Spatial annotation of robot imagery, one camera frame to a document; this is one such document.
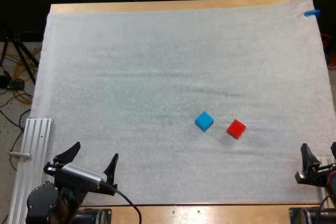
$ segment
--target cube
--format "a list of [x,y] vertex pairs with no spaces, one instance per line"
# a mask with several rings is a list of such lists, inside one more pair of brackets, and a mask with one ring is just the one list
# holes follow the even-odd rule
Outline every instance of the cube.
[[227,128],[227,133],[231,136],[233,136],[235,139],[240,138],[244,130],[246,129],[246,126],[243,125],[241,122],[239,122],[237,119],[235,119],[232,124]]
[[195,124],[203,131],[206,132],[208,128],[214,123],[214,119],[205,111],[198,116]]

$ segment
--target blue cube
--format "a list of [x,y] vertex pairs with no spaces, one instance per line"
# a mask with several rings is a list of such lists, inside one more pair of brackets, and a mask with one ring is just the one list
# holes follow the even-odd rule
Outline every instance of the blue cube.
[[195,124],[205,132],[214,123],[214,119],[209,116],[205,111],[198,116],[195,120]]

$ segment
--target metal extrusion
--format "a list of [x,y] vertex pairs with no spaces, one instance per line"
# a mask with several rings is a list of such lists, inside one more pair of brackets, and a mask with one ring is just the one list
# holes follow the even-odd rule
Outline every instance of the metal extrusion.
[[29,118],[22,139],[21,154],[14,182],[8,223],[24,224],[27,215],[27,198],[30,192],[42,184],[43,167],[46,162],[47,146],[52,119]]

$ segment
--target white cloth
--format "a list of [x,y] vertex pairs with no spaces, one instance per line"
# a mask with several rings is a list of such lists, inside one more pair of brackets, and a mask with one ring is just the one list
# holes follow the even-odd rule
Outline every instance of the white cloth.
[[75,164],[100,172],[119,153],[115,182],[135,204],[318,200],[294,178],[301,144],[329,156],[335,136],[312,9],[49,14],[32,108],[55,120],[49,160],[80,141]]

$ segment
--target floor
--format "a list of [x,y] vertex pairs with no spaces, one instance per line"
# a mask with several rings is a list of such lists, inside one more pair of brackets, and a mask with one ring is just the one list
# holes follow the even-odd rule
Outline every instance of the floor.
[[[27,48],[30,51],[41,48],[41,43],[39,42],[29,42],[25,43]],[[2,51],[3,42],[0,42],[0,50]],[[8,50],[8,54],[17,54],[13,45],[10,45]],[[37,53],[36,58],[39,59],[40,53]],[[13,76],[14,68],[17,63],[12,62],[8,59],[12,59],[7,57],[4,60],[3,67]],[[19,78],[27,79],[28,74],[26,72],[22,73]],[[334,104],[336,104],[336,71],[329,71],[329,78],[331,84],[331,91],[333,94]],[[13,97],[12,92],[7,91],[4,94],[5,90],[0,89],[0,106],[5,104],[10,98]],[[26,82],[25,91],[29,94],[34,93],[34,85],[31,81]],[[0,108],[0,110],[6,114],[11,120],[15,123],[18,123],[20,115],[30,109],[30,105],[22,104],[16,99],[12,99],[7,105]],[[26,118],[29,116],[29,113],[25,114],[22,117],[21,124],[25,124]],[[2,221],[9,212],[9,204],[12,197],[13,185],[15,180],[15,170],[12,168],[9,162],[8,151],[12,148],[13,143],[17,139],[20,134],[20,129],[14,125],[12,125],[3,115],[0,114],[0,221]],[[14,146],[14,151],[19,151],[22,142],[22,137],[19,138],[17,143]],[[17,166],[17,159],[12,158],[13,166]]]

